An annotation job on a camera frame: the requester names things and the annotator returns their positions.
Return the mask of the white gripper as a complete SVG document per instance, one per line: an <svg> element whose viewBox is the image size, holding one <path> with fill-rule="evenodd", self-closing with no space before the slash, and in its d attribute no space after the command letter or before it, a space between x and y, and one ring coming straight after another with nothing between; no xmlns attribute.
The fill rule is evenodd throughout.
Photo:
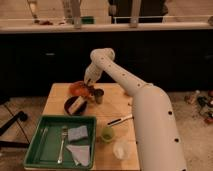
<svg viewBox="0 0 213 171"><path fill-rule="evenodd" d="M97 67L95 64L90 64L85 71L84 75L84 82L86 83L86 86L90 86L90 90L94 91L94 85L95 82L97 82L101 78L101 69Z"/></svg>

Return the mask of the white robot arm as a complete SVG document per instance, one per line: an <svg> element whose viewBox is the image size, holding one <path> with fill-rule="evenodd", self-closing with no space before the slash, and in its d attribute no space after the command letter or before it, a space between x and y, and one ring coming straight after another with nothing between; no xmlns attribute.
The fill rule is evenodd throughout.
<svg viewBox="0 0 213 171"><path fill-rule="evenodd" d="M187 171L181 138L170 98L161 88L147 83L114 62L112 48L90 53L84 82L96 83L105 71L132 97L137 152L142 171Z"/></svg>

